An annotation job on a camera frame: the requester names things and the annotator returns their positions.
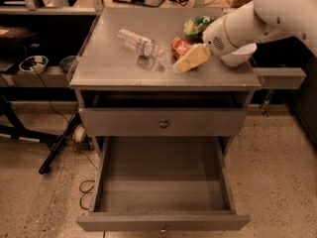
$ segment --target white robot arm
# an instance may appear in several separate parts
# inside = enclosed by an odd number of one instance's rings
[[[317,0],[254,0],[213,22],[203,42],[217,57],[294,36],[317,57]]]

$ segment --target gray cabinet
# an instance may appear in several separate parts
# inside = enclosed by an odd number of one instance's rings
[[[105,8],[96,21],[69,74],[100,157],[91,209],[77,219],[84,230],[240,230],[250,221],[236,211],[224,158],[262,79],[272,87],[276,77],[217,57],[173,72],[170,43],[197,42],[182,33],[197,15],[222,11]],[[166,65],[118,43],[122,28],[159,42]],[[300,84],[298,75],[303,79],[302,73],[284,79]]]

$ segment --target crushed plastic bottle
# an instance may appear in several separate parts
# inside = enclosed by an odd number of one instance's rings
[[[164,50],[155,40],[138,35],[126,29],[119,31],[118,38],[122,41],[123,45],[135,49],[139,56],[147,59],[156,58],[162,65],[164,65]]]

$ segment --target cabinet top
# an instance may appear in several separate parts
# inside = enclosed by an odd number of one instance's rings
[[[183,34],[184,23],[196,16],[221,17],[216,8],[104,8],[78,55],[79,64],[72,76],[72,88],[167,88],[211,90],[258,89],[260,83],[251,66],[226,66],[219,58],[184,73],[175,73],[176,62],[170,44],[180,37],[191,44],[197,39]],[[166,66],[154,59],[143,59],[133,49],[123,47],[117,38],[121,29],[151,38],[166,54]]]

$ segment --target speckled floor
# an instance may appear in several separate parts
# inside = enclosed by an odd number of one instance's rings
[[[53,106],[68,118],[74,103]],[[13,107],[28,129],[60,134],[66,126],[46,102]],[[317,237],[317,151],[288,113],[267,118],[250,114],[226,159],[238,213],[252,217],[238,232],[85,233],[75,218],[87,214],[79,206],[79,185],[95,178],[86,157],[96,165],[94,151],[74,152],[67,141],[52,171],[41,176],[38,170],[49,153],[46,145],[0,138],[0,149],[1,238]],[[83,204],[89,200],[87,195]]]

